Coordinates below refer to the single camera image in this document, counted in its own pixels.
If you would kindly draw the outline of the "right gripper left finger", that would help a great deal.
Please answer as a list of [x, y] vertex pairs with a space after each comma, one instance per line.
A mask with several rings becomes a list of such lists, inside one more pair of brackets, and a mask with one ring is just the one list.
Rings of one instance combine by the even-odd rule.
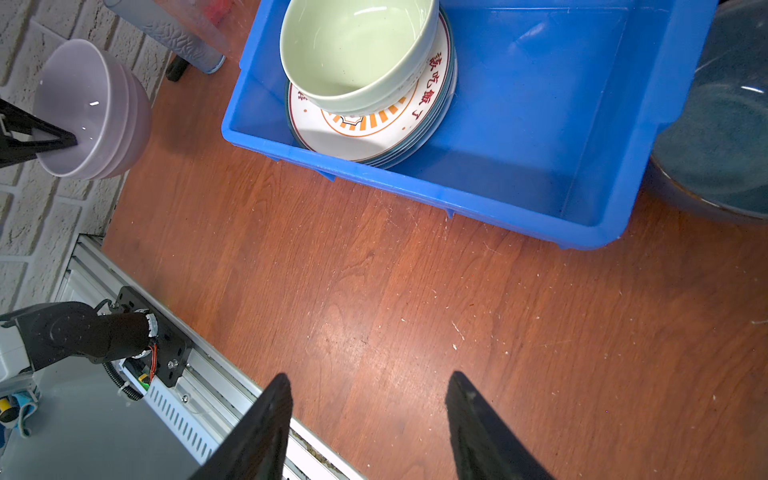
[[293, 398], [286, 374], [274, 377], [194, 479], [281, 479]]

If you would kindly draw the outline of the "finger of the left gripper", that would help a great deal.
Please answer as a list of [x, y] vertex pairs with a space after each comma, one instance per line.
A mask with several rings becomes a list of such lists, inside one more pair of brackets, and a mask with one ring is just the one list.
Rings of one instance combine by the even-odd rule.
[[76, 136], [1, 100], [1, 167], [35, 160], [40, 153], [78, 144]]

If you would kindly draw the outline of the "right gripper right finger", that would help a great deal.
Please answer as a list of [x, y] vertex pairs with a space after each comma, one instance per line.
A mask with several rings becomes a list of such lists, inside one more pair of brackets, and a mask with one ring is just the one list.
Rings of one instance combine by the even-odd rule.
[[458, 478], [553, 478], [464, 373], [452, 373], [445, 404]]

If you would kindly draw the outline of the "lilac bowl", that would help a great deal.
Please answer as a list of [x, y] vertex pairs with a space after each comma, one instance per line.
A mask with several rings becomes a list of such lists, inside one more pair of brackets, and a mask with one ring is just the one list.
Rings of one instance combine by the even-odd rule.
[[32, 113], [77, 140], [38, 155], [42, 167], [60, 178], [120, 176], [138, 162], [150, 137], [151, 103], [142, 84], [83, 39], [64, 42], [46, 60]]

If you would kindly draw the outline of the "grey translucent cup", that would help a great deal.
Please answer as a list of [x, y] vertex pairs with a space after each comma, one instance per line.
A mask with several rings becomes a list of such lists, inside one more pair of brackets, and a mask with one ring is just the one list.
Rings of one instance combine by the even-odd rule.
[[206, 74], [215, 73], [225, 56], [151, 0], [104, 0], [116, 15]]

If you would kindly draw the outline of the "sunburst pattern plate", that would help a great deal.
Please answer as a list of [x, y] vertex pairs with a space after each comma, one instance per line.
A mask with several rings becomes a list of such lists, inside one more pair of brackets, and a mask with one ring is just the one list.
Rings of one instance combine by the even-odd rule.
[[445, 12], [425, 69], [414, 86], [388, 107], [366, 115], [329, 113], [293, 84], [286, 87], [286, 116], [303, 148], [378, 168], [392, 167], [421, 148], [445, 118], [458, 77], [455, 42]]

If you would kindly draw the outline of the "green bowl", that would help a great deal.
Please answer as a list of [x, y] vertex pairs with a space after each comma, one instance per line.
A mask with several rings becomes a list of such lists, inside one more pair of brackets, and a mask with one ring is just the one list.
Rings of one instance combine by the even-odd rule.
[[423, 73], [438, 15], [431, 0], [294, 0], [280, 32], [283, 70], [327, 112], [377, 112]]

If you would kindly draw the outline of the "blue grey bowl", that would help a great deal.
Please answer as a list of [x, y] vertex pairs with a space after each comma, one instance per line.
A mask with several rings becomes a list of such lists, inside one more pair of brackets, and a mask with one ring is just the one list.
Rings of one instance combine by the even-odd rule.
[[766, 222], [766, 2], [718, 6], [682, 115], [657, 136], [644, 185], [708, 219]]

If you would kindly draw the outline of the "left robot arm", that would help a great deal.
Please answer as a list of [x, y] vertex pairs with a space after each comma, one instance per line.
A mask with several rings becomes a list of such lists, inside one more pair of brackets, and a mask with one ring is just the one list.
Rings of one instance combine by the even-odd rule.
[[[74, 134], [1, 102], [1, 165], [73, 147]], [[100, 315], [76, 301], [36, 304], [1, 316], [1, 379], [39, 371], [71, 356], [106, 363], [150, 348], [156, 327], [145, 313]]]

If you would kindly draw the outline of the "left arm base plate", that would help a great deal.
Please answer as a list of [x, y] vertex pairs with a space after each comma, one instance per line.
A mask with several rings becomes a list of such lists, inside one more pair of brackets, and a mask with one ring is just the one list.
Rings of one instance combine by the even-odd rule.
[[140, 358], [127, 359], [124, 365], [142, 386], [149, 386], [150, 371], [153, 370], [154, 379], [159, 379], [168, 388], [175, 387], [184, 372], [193, 348], [190, 338], [133, 287], [121, 288], [115, 306], [111, 307], [110, 311], [112, 313], [151, 313], [154, 316], [157, 323], [157, 334], [153, 343], [156, 346], [156, 360], [152, 360], [152, 352], [149, 352]]

